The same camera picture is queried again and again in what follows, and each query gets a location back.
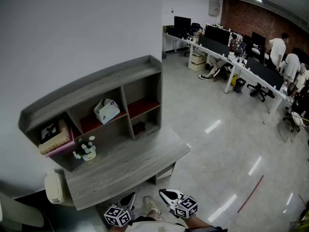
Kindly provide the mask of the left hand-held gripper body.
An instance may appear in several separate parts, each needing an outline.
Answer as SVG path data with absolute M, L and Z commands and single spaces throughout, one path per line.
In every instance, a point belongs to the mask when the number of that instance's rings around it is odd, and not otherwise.
M 125 226 L 132 225 L 135 219 L 134 215 L 134 201 L 136 193 L 132 192 L 127 196 L 121 198 L 113 204 L 105 213 L 104 217 L 109 225 Z

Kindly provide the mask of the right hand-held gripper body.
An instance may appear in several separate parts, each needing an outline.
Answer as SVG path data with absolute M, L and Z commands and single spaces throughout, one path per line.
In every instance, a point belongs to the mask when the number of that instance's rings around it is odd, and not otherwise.
M 160 189 L 159 195 L 176 218 L 190 218 L 198 211 L 198 202 L 176 189 Z

